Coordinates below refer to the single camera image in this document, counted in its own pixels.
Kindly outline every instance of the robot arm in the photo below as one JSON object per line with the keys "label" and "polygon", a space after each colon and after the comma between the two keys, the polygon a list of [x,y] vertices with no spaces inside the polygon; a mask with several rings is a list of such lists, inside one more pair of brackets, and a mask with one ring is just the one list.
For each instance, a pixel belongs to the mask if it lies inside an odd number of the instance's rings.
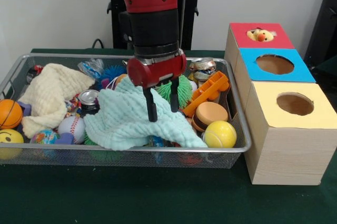
{"label": "robot arm", "polygon": [[185,71],[186,57],[179,49],[177,0],[124,0],[132,29],[135,58],[127,72],[135,86],[142,86],[148,118],[157,120],[152,86],[172,81],[171,110],[179,109],[177,87]]}

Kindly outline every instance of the red box lid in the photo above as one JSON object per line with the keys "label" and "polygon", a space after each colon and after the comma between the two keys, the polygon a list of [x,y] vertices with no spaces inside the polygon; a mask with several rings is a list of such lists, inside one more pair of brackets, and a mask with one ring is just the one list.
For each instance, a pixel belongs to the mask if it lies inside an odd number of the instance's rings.
{"label": "red box lid", "polygon": [[[233,31],[239,48],[285,48],[294,49],[293,44],[288,38],[286,32],[280,24],[277,23],[231,23],[231,30]],[[269,32],[276,32],[276,36],[272,41],[259,42],[250,39],[247,32],[253,29],[263,29]]]}

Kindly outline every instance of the black cable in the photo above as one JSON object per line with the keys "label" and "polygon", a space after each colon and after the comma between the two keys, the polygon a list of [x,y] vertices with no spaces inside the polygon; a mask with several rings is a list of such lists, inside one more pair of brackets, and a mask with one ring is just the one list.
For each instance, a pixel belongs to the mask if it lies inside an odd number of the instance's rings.
{"label": "black cable", "polygon": [[104,48],[103,42],[99,38],[95,39],[94,44],[91,46],[91,48],[95,48],[97,42],[100,43],[101,48]]}

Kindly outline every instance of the washcloth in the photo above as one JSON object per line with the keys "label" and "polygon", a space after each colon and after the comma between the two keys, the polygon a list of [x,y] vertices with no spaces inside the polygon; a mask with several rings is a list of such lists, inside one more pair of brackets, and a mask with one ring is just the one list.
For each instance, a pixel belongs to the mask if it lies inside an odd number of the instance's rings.
{"label": "washcloth", "polygon": [[86,133],[96,144],[113,150],[126,150],[148,143],[154,135],[182,147],[207,148],[195,134],[186,118],[171,112],[168,101],[151,90],[157,106],[158,121],[148,120],[146,99],[141,87],[135,87],[127,76],[113,90],[98,94],[100,111],[84,117]]}
{"label": "washcloth", "polygon": [[23,117],[28,138],[47,128],[56,128],[67,114],[65,100],[87,90],[94,80],[80,71],[50,63],[34,78],[19,101],[32,106],[31,116]]}

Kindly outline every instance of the orange basketball toy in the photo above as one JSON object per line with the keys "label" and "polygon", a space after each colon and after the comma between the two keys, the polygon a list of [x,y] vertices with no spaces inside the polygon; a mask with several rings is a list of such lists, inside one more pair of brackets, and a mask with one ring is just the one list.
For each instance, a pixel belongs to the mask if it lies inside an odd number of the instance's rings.
{"label": "orange basketball toy", "polygon": [[20,124],[23,113],[21,106],[13,100],[0,101],[0,129],[15,128]]}

